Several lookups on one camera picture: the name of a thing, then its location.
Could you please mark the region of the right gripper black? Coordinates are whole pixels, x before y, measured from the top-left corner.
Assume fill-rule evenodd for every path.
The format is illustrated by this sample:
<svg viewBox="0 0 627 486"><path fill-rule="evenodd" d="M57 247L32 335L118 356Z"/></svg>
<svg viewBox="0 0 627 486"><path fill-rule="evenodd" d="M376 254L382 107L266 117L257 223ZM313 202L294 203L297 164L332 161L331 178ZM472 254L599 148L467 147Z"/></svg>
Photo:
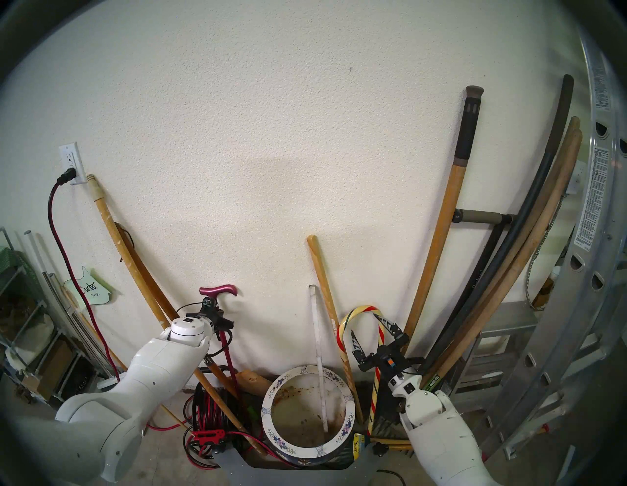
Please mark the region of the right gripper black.
<svg viewBox="0 0 627 486"><path fill-rule="evenodd" d="M379 314L374 314L375 319L379 323L378 344L380 345L376 352L365 355L356 334L352 330L350 332L350 342L352 345L352 355L354 356L359 369L367 372L372 368L376 368L385 383L397 379L397 383L404 379L405 376L421 376L418 370L403 356L401 348L408 344L410 339L399 326L387 320ZM389 345L385 345L385 333L392 336L393 341Z"/></svg>

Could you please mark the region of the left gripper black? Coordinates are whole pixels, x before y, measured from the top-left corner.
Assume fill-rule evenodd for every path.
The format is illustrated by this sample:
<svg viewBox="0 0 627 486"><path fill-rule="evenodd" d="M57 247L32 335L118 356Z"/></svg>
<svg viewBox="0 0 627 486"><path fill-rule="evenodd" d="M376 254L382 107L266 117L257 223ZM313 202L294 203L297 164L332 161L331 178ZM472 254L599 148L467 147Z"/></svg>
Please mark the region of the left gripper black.
<svg viewBox="0 0 627 486"><path fill-rule="evenodd" d="M216 323L216 332L231 332L234 322L224 318L224 312L219 308L217 300L205 297L201 302L198 312L188 312L187 318L206 319L208 322Z"/></svg>

